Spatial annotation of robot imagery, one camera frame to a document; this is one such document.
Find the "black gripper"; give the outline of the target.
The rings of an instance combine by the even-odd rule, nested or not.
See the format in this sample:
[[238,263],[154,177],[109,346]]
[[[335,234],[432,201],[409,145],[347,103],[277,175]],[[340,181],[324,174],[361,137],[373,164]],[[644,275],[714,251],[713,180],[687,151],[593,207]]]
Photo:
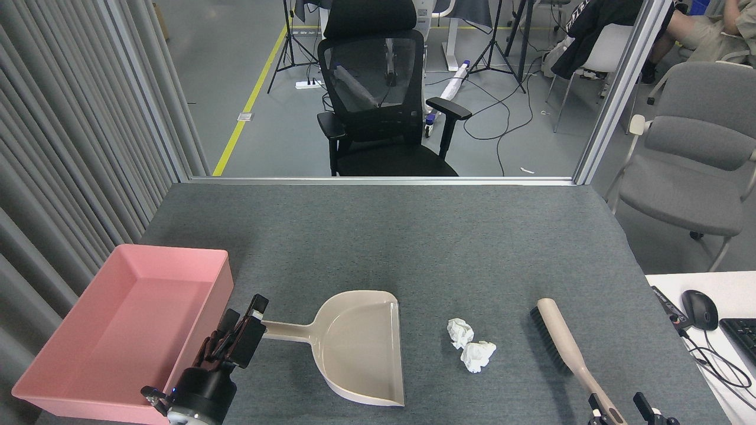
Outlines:
[[175,386],[176,423],[223,423],[237,386],[230,379],[234,365],[213,364],[227,360],[246,368],[267,328],[262,323],[268,299],[254,295],[240,323],[240,313],[226,309],[217,329],[206,337],[194,360],[195,368],[187,368]]

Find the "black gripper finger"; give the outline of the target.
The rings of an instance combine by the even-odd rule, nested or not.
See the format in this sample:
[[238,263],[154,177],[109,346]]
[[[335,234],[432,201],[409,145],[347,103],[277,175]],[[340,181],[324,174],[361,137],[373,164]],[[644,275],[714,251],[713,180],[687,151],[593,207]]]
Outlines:
[[658,408],[653,408],[642,392],[636,392],[633,400],[647,424],[680,424],[677,418],[665,417]]
[[589,425],[612,424],[611,418],[608,416],[607,412],[605,412],[605,409],[598,400],[597,393],[591,393],[588,402],[592,409],[592,417],[588,420]]

